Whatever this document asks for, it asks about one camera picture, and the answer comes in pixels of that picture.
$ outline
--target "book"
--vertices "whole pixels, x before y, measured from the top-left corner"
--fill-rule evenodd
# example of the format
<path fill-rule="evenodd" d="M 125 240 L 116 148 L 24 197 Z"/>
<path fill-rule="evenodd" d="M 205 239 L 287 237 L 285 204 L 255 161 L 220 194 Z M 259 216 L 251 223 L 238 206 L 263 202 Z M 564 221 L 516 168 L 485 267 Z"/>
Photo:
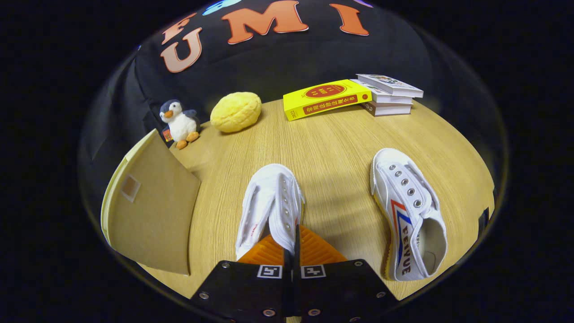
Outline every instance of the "book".
<path fill-rule="evenodd" d="M 360 105 L 374 117 L 389 116 L 393 114 L 410 114 L 411 105 L 396 105 L 395 103 L 385 103 L 385 105 L 375 106 L 376 102 L 363 102 Z"/>
<path fill-rule="evenodd" d="M 401 95 L 411 98 L 422 98 L 422 90 L 416 87 L 401 82 L 397 79 L 390 78 L 384 75 L 376 74 L 357 74 L 359 80 L 368 84 L 374 85 L 381 90 L 384 90 L 391 95 Z"/>
<path fill-rule="evenodd" d="M 347 79 L 287 93 L 283 95 L 283 107 L 291 121 L 371 100 L 370 89 Z"/>
<path fill-rule="evenodd" d="M 367 87 L 371 90 L 371 96 L 373 97 L 373 101 L 377 103 L 408 103 L 411 104 L 413 102 L 412 97 L 402 97 L 399 95 L 392 95 L 387 91 L 383 91 L 376 86 L 368 84 L 367 82 L 363 82 L 357 79 L 351 79 L 351 81 L 361 84 L 364 87 Z"/>

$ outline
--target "orange letter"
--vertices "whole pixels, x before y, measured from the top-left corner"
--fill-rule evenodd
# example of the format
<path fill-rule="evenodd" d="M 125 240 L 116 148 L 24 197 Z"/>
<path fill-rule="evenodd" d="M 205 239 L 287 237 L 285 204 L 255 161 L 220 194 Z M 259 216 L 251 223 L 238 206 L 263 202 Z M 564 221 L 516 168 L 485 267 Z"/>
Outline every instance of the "orange letter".
<path fill-rule="evenodd" d="M 189 56 L 187 56 L 186 59 L 180 60 L 179 57 L 177 57 L 177 42 L 171 44 L 161 52 L 160 56 L 164 58 L 165 66 L 168 68 L 168 71 L 171 73 L 179 73 L 197 61 L 199 55 L 201 55 L 201 41 L 199 41 L 200 31 L 201 27 L 183 36 L 182 39 L 187 40 L 187 44 L 189 46 Z"/>
<path fill-rule="evenodd" d="M 303 24 L 295 6 L 298 1 L 275 1 L 271 3 L 263 14 L 251 9 L 239 9 L 221 17 L 229 21 L 231 38 L 227 41 L 230 45 L 250 40 L 253 33 L 248 33 L 245 26 L 251 27 L 260 35 L 266 35 L 271 28 L 273 20 L 277 20 L 277 26 L 273 28 L 276 33 L 302 32 L 309 29 Z"/>
<path fill-rule="evenodd" d="M 163 44 L 167 43 L 170 39 L 173 38 L 173 36 L 179 34 L 183 30 L 183 26 L 187 25 L 187 23 L 189 22 L 189 19 L 191 17 L 195 16 L 195 14 L 196 13 L 190 14 L 189 16 L 180 20 L 180 22 L 169 27 L 168 30 L 164 31 L 165 39 L 163 40 L 163 42 L 161 42 L 161 44 L 163 45 Z"/>
<path fill-rule="evenodd" d="M 360 12 L 359 10 L 343 5 L 337 5 L 335 3 L 330 3 L 329 5 L 337 9 L 339 12 L 341 20 L 343 21 L 343 25 L 339 27 L 342 31 L 361 36 L 369 35 L 369 32 L 360 24 L 359 16 L 357 16 Z"/>

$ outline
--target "white canvas sneaker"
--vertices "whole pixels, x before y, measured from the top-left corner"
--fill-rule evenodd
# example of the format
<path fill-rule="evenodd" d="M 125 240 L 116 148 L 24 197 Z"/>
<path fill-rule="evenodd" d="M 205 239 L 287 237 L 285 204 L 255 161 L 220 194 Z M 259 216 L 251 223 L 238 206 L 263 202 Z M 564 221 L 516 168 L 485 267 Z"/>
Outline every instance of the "white canvas sneaker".
<path fill-rule="evenodd" d="M 386 276 L 406 281 L 434 275 L 448 243 L 433 188 L 412 159 L 392 148 L 375 154 L 370 180 L 371 194 L 391 228 Z"/>
<path fill-rule="evenodd" d="M 295 226 L 301 221 L 303 203 L 305 198 L 291 170 L 280 164 L 259 169 L 243 198 L 235 243 L 237 259 L 259 242 L 267 220 L 273 240 L 294 254 Z"/>

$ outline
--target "letter m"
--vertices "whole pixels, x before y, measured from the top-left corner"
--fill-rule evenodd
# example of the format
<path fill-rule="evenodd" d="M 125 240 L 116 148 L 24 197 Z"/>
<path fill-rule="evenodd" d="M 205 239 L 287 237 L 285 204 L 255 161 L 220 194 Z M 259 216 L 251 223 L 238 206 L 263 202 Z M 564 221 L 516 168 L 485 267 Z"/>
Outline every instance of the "letter m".
<path fill-rule="evenodd" d="M 309 26 L 303 24 L 299 18 L 295 8 L 298 3 L 299 1 L 275 1 L 262 14 L 247 8 L 226 14 L 221 19 L 227 20 L 231 28 L 231 38 L 227 42 L 234 45 L 250 40 L 253 33 L 247 32 L 245 26 L 249 26 L 260 35 L 266 35 L 273 20 L 277 21 L 277 26 L 273 28 L 276 33 L 302 32 L 309 29 Z"/>

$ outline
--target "metal bolt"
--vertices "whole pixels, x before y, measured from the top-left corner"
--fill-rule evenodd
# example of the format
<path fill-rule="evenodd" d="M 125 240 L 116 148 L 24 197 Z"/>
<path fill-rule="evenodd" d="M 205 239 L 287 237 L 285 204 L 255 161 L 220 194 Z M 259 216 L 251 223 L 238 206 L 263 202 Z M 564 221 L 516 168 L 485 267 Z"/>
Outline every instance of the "metal bolt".
<path fill-rule="evenodd" d="M 271 317 L 271 316 L 275 316 L 275 311 L 272 309 L 266 309 L 263 310 L 263 315 Z"/>

